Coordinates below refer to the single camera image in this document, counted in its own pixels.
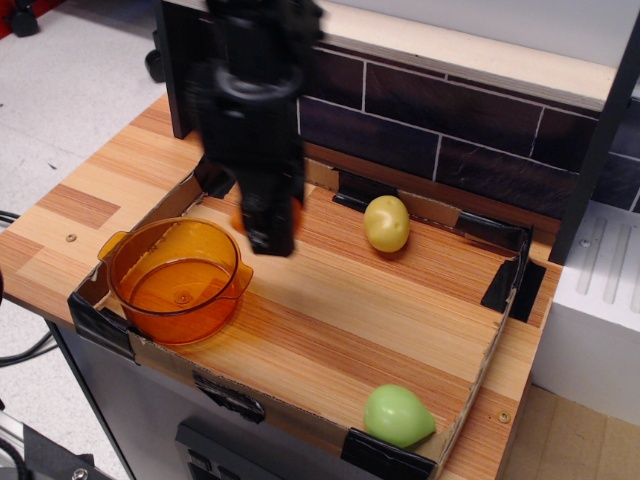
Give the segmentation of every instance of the screw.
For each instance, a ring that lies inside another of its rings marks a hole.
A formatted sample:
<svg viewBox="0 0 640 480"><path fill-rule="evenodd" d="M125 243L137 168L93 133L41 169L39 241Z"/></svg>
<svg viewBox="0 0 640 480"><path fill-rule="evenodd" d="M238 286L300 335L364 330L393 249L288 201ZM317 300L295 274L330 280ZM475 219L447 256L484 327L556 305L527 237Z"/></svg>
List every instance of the screw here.
<svg viewBox="0 0 640 480"><path fill-rule="evenodd" d="M511 415L507 412L500 412L500 415L498 415L498 421L500 423L509 423L511 421Z"/></svg>
<svg viewBox="0 0 640 480"><path fill-rule="evenodd" d="M89 478L89 472L84 468L79 468L71 476L71 480L87 480Z"/></svg>

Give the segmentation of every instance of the cardboard tray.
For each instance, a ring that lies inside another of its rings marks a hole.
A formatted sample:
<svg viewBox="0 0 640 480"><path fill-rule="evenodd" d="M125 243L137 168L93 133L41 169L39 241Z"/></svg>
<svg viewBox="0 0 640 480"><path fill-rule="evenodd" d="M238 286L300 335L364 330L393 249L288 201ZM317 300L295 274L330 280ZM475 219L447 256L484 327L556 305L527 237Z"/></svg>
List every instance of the cardboard tray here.
<svg viewBox="0 0 640 480"><path fill-rule="evenodd" d="M205 170L201 163L140 226L186 215L234 234L255 274L231 322L192 345L157 345L128 324L99 265L69 299L78 333L379 478L437 478L507 317L526 321L537 294L531 230L309 161L314 185L296 252L256 256L230 227L236 190ZM396 254L374 251L362 227L363 208L383 193L412 215ZM434 435L400 449L364 432L367 397L389 383L418 395L436 419Z"/></svg>

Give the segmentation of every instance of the brick tile backdrop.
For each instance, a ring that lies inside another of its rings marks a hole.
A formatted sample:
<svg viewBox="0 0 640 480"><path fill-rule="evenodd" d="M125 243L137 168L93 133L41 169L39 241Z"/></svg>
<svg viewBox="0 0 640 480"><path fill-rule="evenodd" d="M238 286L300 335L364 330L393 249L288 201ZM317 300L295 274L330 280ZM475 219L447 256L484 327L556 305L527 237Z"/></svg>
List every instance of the brick tile backdrop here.
<svg viewBox="0 0 640 480"><path fill-rule="evenodd" d="M300 101L303 138L561 218L598 112L323 45ZM594 199L639 210L640 103Z"/></svg>

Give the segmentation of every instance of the green pear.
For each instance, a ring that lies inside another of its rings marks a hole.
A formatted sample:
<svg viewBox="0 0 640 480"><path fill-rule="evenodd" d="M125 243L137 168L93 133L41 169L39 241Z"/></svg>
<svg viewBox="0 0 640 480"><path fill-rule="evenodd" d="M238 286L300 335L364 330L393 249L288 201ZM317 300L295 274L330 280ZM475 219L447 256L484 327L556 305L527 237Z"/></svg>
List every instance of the green pear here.
<svg viewBox="0 0 640 480"><path fill-rule="evenodd" d="M416 395L398 385L376 388L365 404L367 433L400 448L413 445L436 431L431 412Z"/></svg>

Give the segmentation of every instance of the yellow potato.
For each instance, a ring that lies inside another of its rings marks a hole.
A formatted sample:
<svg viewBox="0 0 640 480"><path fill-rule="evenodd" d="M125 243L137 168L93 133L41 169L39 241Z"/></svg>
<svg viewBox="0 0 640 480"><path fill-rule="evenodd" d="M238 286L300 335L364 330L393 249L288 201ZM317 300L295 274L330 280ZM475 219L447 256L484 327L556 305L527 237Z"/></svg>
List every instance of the yellow potato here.
<svg viewBox="0 0 640 480"><path fill-rule="evenodd" d="M407 207L392 195L376 198L364 212L364 229L373 248L381 252L397 252L409 239Z"/></svg>

